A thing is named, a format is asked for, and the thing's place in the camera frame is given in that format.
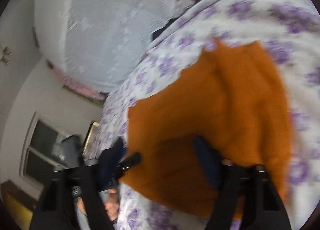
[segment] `orange garment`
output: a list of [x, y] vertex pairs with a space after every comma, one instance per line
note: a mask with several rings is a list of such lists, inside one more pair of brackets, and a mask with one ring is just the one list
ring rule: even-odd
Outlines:
[[291, 124], [279, 75], [258, 42], [202, 51], [177, 81], [138, 101], [128, 116], [128, 155], [140, 152], [142, 163], [122, 181], [146, 198], [210, 217], [218, 192], [194, 151], [201, 135], [241, 166], [264, 164], [284, 199]]

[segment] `white wall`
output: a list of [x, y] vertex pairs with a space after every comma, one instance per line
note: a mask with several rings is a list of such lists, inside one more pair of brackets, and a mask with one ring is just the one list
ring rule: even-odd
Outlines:
[[0, 17], [0, 43], [12, 52], [8, 66], [0, 63], [0, 139], [12, 103], [41, 57], [33, 26], [34, 0], [10, 0]]
[[41, 59], [16, 97], [5, 125], [0, 149], [0, 179], [11, 179], [37, 198], [40, 191], [19, 177], [20, 158], [28, 126], [35, 111], [72, 134], [85, 137], [91, 120], [100, 121], [102, 109], [62, 90]]

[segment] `bed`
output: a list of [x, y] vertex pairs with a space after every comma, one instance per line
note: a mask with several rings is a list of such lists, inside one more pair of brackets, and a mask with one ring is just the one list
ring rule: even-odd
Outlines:
[[[143, 61], [107, 98], [99, 132], [89, 157], [99, 156], [114, 140], [127, 141], [130, 106], [163, 90], [180, 71], [197, 61], [208, 39], [230, 46], [262, 42], [287, 88], [295, 126], [289, 212], [292, 229], [300, 229], [320, 199], [320, 16], [311, 0], [201, 0], [148, 47]], [[147, 200], [120, 186], [117, 229], [204, 229], [196, 218]], [[234, 221], [232, 229], [239, 228]]]

